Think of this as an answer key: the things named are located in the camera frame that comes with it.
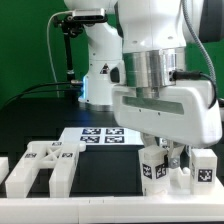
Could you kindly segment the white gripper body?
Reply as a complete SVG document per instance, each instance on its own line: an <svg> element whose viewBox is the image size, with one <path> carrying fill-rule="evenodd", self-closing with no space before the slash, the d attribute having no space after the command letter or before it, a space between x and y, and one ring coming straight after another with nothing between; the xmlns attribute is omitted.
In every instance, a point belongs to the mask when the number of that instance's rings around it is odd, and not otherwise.
<svg viewBox="0 0 224 224"><path fill-rule="evenodd" d="M112 90L114 117L123 127L197 148L222 137L219 105L210 107L209 81L177 81L159 90L159 98L140 98L136 89L116 85Z"/></svg>

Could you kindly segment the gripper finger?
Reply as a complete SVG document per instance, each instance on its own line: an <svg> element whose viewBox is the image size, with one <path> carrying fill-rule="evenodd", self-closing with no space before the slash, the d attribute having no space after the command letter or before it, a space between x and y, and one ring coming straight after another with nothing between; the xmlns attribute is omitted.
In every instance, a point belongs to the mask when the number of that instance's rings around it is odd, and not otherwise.
<svg viewBox="0 0 224 224"><path fill-rule="evenodd" d="M151 134L141 133L140 137L141 137L144 147L149 147L149 146L157 144L155 137Z"/></svg>
<svg viewBox="0 0 224 224"><path fill-rule="evenodd" d="M180 170L180 156L184 149L184 145L171 141L168 141L168 171L171 180L175 180Z"/></svg>

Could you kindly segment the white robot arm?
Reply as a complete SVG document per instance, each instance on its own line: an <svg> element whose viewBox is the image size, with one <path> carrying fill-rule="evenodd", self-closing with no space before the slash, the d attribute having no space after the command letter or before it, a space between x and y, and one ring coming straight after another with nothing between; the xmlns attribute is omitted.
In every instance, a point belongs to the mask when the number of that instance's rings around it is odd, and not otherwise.
<svg viewBox="0 0 224 224"><path fill-rule="evenodd" d="M126 128L198 148L222 136L212 77L185 69L188 0L117 0L123 39L120 81L112 98Z"/></svg>

